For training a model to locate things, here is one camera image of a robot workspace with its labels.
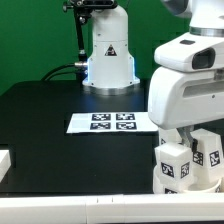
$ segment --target white robot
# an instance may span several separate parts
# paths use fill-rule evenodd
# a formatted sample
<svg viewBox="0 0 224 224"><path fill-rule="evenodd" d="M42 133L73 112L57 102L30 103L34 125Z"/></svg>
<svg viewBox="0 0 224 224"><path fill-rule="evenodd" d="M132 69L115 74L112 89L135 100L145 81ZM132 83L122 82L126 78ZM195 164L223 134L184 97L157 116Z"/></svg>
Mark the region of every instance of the white robot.
<svg viewBox="0 0 224 224"><path fill-rule="evenodd" d="M102 95L119 95L132 91L140 80L135 77L134 58L128 51L128 16L114 0L70 0L64 10L74 9L80 47L80 62L84 70L84 90ZM81 25L92 18L93 52L87 59Z"/></svg>
<svg viewBox="0 0 224 224"><path fill-rule="evenodd" d="M211 162L220 163L223 160L220 136L214 145L207 147L211 143L206 142L207 132L202 131L204 138L197 145L194 136L200 138L199 132L192 131L195 124L224 118L224 1L162 0L162 3L174 15L192 18L189 33L155 51L155 61L162 67L151 80L149 118L162 129L177 129L183 145L194 153L199 148L219 147L220 157L212 153L208 156ZM213 179L208 175L206 181L209 180Z"/></svg>

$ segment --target black tabletop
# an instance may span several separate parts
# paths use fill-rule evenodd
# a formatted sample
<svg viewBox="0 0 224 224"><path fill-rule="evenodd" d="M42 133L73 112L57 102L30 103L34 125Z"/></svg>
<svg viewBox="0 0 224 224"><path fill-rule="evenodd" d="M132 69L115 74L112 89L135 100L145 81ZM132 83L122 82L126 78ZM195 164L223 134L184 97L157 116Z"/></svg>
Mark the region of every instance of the black tabletop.
<svg viewBox="0 0 224 224"><path fill-rule="evenodd" d="M0 108L0 144L12 159L2 196L152 193L155 133L66 134L72 113L147 111L145 86L100 96L76 81L22 82Z"/></svg>

